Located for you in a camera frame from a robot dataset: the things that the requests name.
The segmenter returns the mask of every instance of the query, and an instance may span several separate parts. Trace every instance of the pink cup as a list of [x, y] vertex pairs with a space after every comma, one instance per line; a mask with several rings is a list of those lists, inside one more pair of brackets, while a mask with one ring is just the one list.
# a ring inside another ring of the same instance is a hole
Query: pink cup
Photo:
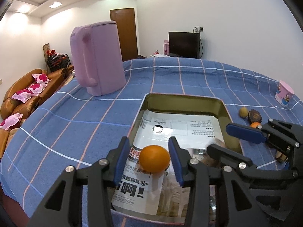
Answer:
[[276, 100], [283, 106], [287, 107], [290, 99], [294, 94], [293, 89], [284, 81], [279, 81], [278, 90], [276, 92]]

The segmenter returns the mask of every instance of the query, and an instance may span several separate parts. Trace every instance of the pink floral pillow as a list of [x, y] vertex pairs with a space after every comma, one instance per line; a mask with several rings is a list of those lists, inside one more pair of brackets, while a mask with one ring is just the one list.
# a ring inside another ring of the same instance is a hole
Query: pink floral pillow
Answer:
[[27, 90], [27, 89], [23, 89], [23, 90], [17, 91], [15, 94], [13, 94], [12, 99], [19, 100], [19, 101], [22, 101], [23, 103], [26, 103], [29, 99], [31, 99], [34, 96], [35, 96], [34, 92]]
[[8, 130], [11, 126], [17, 124], [21, 120], [22, 116], [23, 114], [20, 113], [9, 116], [0, 124], [0, 129]]
[[27, 88], [27, 90], [33, 92], [36, 95], [39, 95], [47, 86], [45, 83], [34, 83], [30, 87]]
[[42, 73], [42, 74], [32, 74], [34, 77], [35, 81], [37, 83], [48, 83], [50, 80], [48, 79], [47, 75]]

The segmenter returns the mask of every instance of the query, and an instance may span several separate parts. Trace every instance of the black flat screen tv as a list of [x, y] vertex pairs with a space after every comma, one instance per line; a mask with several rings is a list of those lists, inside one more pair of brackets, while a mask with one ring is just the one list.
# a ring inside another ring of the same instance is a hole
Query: black flat screen tv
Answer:
[[192, 32], [169, 32], [169, 56], [200, 58], [200, 34]]

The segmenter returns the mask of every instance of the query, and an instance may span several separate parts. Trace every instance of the orange fruit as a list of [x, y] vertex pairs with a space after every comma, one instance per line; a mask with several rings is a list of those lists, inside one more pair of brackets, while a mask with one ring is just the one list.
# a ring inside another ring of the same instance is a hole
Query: orange fruit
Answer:
[[250, 125], [250, 127], [252, 127], [252, 128], [257, 128], [258, 125], [261, 125], [261, 124], [260, 124], [259, 122], [253, 122], [253, 123]]
[[139, 163], [149, 173], [159, 173], [168, 168], [169, 152], [158, 145], [150, 145], [141, 150]]

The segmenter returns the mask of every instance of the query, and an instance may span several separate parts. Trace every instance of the blue tablecloth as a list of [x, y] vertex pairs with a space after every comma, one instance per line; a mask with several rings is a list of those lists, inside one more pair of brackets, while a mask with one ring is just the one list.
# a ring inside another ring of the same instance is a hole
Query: blue tablecloth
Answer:
[[[127, 84], [115, 93], [91, 96], [72, 80], [41, 105], [10, 142], [0, 164], [0, 180], [6, 195], [31, 216], [44, 194], [67, 165], [91, 165], [117, 147], [127, 135], [146, 93], [211, 96], [223, 100], [233, 119], [242, 106], [263, 117], [299, 124], [303, 104], [294, 96], [288, 108], [275, 100], [278, 82], [234, 66], [186, 58], [150, 58], [124, 63]], [[242, 151], [262, 169], [284, 167], [275, 150], [264, 144], [241, 141]], [[83, 225], [87, 226], [86, 192]], [[114, 214], [115, 226], [137, 226], [138, 221]]]

